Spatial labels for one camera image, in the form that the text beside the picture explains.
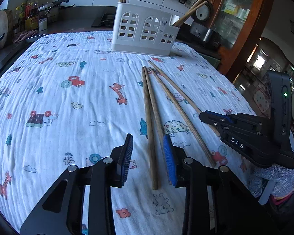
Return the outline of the grey gloved right hand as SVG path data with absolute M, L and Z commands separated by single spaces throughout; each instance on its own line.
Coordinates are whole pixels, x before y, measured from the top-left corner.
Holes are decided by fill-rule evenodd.
M 254 197 L 259 197 L 263 193 L 265 181 L 275 183 L 271 193 L 274 198 L 279 200 L 285 198 L 294 191 L 294 169 L 280 165 L 272 165 L 266 169 L 252 166 L 248 179 L 248 189 Z

